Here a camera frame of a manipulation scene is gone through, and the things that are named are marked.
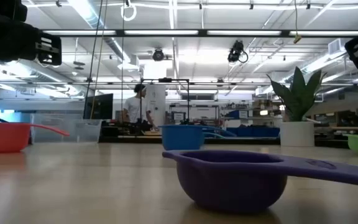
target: blue container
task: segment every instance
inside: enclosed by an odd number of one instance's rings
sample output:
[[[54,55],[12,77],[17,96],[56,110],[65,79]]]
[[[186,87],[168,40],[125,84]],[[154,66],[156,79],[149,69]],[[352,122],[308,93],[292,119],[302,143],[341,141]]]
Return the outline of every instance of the blue container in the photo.
[[[228,131],[210,126],[171,124],[163,125],[160,128],[162,129],[162,145],[164,149],[168,151],[200,149],[205,140],[203,129],[217,129],[228,133],[231,136],[236,136]]]

